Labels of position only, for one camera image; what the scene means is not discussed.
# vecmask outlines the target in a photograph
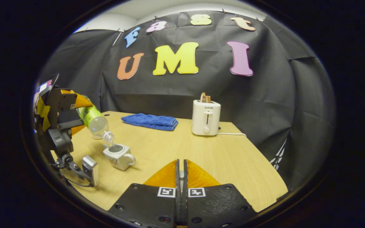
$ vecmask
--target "screw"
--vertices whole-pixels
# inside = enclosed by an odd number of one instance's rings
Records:
[[[170,222],[170,218],[168,218],[168,217],[160,217],[160,221],[161,222]]]
[[[200,223],[200,222],[202,222],[202,218],[196,217],[196,218],[193,218],[191,221],[194,223]]]

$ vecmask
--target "white ceiling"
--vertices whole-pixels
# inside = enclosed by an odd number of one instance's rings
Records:
[[[265,13],[255,9],[247,3],[243,3],[237,0],[130,0],[116,7],[113,7],[105,13],[121,14],[132,17],[136,20],[140,20],[143,17],[146,17],[163,9],[192,3],[224,4],[239,7],[241,9],[249,10],[265,16]]]

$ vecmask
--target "white cable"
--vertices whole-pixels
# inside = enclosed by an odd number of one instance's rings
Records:
[[[221,134],[221,135],[235,135],[235,136],[246,136],[246,134],[243,134],[243,133],[218,133],[218,134]]]

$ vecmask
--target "green bottle label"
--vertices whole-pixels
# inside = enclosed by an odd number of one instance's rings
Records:
[[[89,126],[91,120],[93,120],[95,117],[101,117],[102,114],[100,111],[98,111],[98,109],[95,106],[90,106],[90,107],[81,107],[81,108],[77,108],[77,113],[80,116],[81,120],[83,121],[83,123],[87,126]]]

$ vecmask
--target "yellow letter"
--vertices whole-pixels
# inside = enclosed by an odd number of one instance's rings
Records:
[[[191,24],[193,25],[207,25],[212,23],[212,20],[208,19],[210,16],[208,14],[195,14],[191,17]]]
[[[165,74],[164,63],[168,71],[174,73],[180,61],[180,67],[177,69],[178,73],[198,73],[198,67],[195,66],[195,49],[197,47],[198,43],[196,42],[183,43],[175,54],[168,45],[157,47],[155,49],[155,52],[157,52],[157,63],[153,74]]]
[[[248,25],[251,24],[251,22],[249,21],[245,21],[245,19],[241,18],[241,17],[231,17],[230,19],[234,20],[236,22],[236,24],[241,27],[242,29],[246,29],[246,30],[250,30],[250,31],[255,31],[256,28],[255,27],[250,27]]]

